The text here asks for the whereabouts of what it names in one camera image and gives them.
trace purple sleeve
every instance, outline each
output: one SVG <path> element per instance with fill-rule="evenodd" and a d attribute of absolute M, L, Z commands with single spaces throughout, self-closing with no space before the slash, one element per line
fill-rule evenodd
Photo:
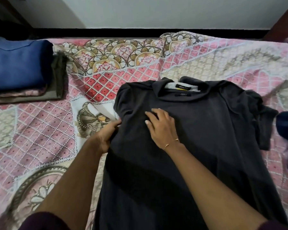
<path fill-rule="evenodd" d="M 49 212 L 37 212 L 30 215 L 18 230 L 70 230 L 59 217 Z"/>
<path fill-rule="evenodd" d="M 288 227 L 280 224 L 279 222 L 275 220 L 269 220 L 265 223 L 263 223 L 258 230 L 288 230 Z"/>

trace folded pink garment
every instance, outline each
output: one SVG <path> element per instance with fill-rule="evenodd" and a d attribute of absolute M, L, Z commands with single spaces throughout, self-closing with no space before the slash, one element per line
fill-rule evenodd
<path fill-rule="evenodd" d="M 18 92 L 0 93 L 0 97 L 18 97 L 18 96 L 41 96 L 46 92 L 47 87 L 39 89 L 24 89 Z"/>

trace clothing label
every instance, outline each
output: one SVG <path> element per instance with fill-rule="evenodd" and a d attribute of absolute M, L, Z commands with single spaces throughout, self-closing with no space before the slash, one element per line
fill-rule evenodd
<path fill-rule="evenodd" d="M 190 90 L 191 89 L 191 87 L 187 87 L 187 86 L 183 86 L 183 85 L 179 85 L 179 84 L 177 84 L 175 87 L 179 88 L 179 89 L 183 89 L 183 90 Z"/>
<path fill-rule="evenodd" d="M 197 85 L 189 85 L 187 83 L 182 83 L 182 82 L 169 82 L 165 85 L 164 88 L 199 92 Z"/>
<path fill-rule="evenodd" d="M 176 93 L 175 96 L 187 96 L 187 97 L 190 97 L 191 94 L 190 93 Z"/>

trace person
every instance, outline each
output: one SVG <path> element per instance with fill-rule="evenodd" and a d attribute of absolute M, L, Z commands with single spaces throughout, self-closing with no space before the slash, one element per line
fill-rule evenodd
<path fill-rule="evenodd" d="M 179 142 L 175 121 L 167 112 L 145 112 L 151 138 L 173 160 L 186 182 L 209 230 L 285 230 L 268 221 L 224 185 Z M 110 138 L 120 120 L 110 122 L 92 135 L 50 194 L 19 228 L 85 229 L 100 157 L 108 151 Z"/>

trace bedsheet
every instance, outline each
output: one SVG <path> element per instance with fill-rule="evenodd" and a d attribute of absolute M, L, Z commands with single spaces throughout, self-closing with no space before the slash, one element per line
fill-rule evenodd
<path fill-rule="evenodd" d="M 288 44 L 215 38 L 187 31 L 159 39 L 49 39 L 69 58 L 62 100 L 0 105 L 0 229 L 17 229 L 66 171 L 86 138 L 116 119 L 125 82 L 181 76 L 234 82 L 288 110 Z M 87 229 L 102 185 L 101 158 Z M 288 210 L 288 142 L 274 126 L 262 156 Z"/>

